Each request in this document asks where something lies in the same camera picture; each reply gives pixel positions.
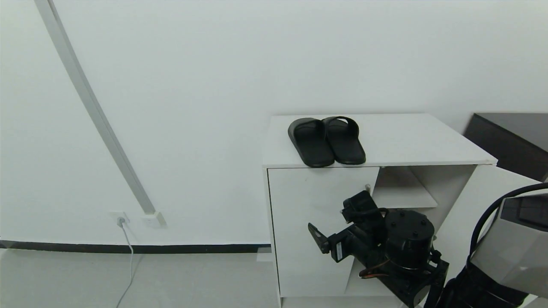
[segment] white wall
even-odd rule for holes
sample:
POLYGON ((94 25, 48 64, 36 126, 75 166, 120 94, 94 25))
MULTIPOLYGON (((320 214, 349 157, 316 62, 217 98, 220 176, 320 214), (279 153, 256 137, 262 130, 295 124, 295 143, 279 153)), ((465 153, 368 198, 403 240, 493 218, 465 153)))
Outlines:
POLYGON ((269 115, 548 112, 548 3, 55 0, 76 54, 169 228, 140 208, 32 1, 2 8, 3 239, 267 243, 269 115))

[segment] floor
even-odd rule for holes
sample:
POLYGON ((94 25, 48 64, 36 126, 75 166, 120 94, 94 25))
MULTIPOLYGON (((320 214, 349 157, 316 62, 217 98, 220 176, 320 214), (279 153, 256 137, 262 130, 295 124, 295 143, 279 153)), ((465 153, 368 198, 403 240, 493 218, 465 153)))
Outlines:
MULTIPOLYGON (((276 308, 270 261, 268 253, 136 255, 133 284, 120 308, 276 308)), ((2 308, 114 308, 128 281, 126 254, 0 249, 2 308)), ((388 306, 399 307, 372 298, 284 302, 284 308, 388 306)))

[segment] black slipper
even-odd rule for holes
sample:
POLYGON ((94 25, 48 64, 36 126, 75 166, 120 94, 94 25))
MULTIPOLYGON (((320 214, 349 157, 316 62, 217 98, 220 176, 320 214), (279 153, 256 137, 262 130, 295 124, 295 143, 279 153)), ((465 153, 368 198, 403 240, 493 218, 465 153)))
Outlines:
POLYGON ((347 117, 329 117, 323 119, 323 123, 326 125, 327 141, 339 163, 359 165, 366 162, 356 121, 347 117))
POLYGON ((322 121, 314 118, 296 119, 287 129, 287 133, 302 162, 307 166, 320 168, 335 162, 322 121))

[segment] power cord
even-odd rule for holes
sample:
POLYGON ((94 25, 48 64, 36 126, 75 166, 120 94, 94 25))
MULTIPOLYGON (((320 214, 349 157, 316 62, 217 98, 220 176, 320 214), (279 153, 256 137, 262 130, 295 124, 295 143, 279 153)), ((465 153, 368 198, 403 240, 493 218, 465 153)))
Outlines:
POLYGON ((118 217, 118 221, 116 222, 116 224, 118 225, 118 227, 122 228, 122 231, 124 231, 125 240, 128 242, 128 246, 129 246, 129 249, 132 251, 132 255, 129 258, 129 285, 125 289, 122 296, 120 297, 120 300, 118 301, 118 304, 116 304, 116 308, 118 308, 120 306, 120 303, 122 302, 122 299, 124 298, 125 294, 129 290, 129 287, 131 287, 131 285, 133 283, 133 247, 129 243, 128 234, 125 232, 124 223, 125 223, 124 217, 118 217))

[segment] black motor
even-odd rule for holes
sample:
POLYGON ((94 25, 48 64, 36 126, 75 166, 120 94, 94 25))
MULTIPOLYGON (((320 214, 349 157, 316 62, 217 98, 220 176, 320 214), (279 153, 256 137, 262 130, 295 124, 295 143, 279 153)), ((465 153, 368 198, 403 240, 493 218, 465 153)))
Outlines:
POLYGON ((428 218, 412 210, 397 210, 386 215, 385 226, 386 257, 404 269, 423 269, 434 238, 434 225, 428 218))

